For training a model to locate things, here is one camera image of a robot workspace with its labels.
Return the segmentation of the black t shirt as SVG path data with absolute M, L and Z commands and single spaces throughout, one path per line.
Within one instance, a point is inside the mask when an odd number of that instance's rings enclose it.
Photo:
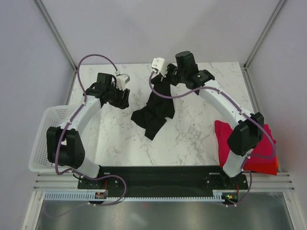
M 172 119 L 175 114 L 174 101 L 162 98 L 152 92 L 146 106 L 132 113 L 131 120 L 145 129 L 145 136 L 153 140 L 166 123 L 166 118 Z

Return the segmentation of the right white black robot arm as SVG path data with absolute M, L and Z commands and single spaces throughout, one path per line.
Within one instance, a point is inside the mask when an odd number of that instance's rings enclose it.
M 220 184 L 232 188 L 237 183 L 246 158 L 263 138 L 264 117 L 261 113 L 252 113 L 238 105 L 227 94 L 215 77 L 207 70 L 200 70 L 190 51 L 175 55 L 176 64 L 163 61 L 158 65 L 162 76 L 176 86 L 179 83 L 193 90 L 211 104 L 228 122 L 232 129 L 227 144 L 230 148 L 227 160 L 223 165 Z

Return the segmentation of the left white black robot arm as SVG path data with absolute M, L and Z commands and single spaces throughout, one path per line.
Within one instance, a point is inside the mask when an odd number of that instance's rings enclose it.
M 81 134 L 103 105 L 128 108 L 130 90 L 126 84 L 129 81 L 127 74 L 98 73 L 96 82 L 83 90 L 84 100 L 80 106 L 59 126 L 48 128 L 47 159 L 55 165 L 56 174 L 71 171 L 89 178 L 94 188 L 104 186 L 105 176 L 99 173 L 99 165 L 86 157 Z

